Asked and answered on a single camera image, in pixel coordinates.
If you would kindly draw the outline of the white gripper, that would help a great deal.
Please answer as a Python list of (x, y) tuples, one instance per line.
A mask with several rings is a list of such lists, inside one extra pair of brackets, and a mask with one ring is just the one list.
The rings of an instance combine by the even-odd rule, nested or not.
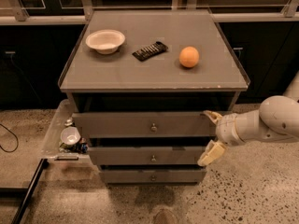
[(197, 164), (205, 167), (221, 157), (227, 146), (241, 146), (245, 142), (239, 137), (235, 127), (236, 113), (222, 116), (218, 112), (205, 110), (203, 112), (215, 125), (216, 136), (219, 141), (210, 140)]

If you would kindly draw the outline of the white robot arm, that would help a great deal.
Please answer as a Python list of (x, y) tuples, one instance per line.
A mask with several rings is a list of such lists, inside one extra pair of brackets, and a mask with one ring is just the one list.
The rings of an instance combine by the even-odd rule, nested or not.
[(227, 147), (245, 145), (250, 141), (294, 143), (299, 141), (299, 102), (275, 95), (263, 100), (258, 109), (221, 115), (205, 110), (216, 126), (216, 140), (210, 140), (197, 164), (208, 166), (221, 157)]

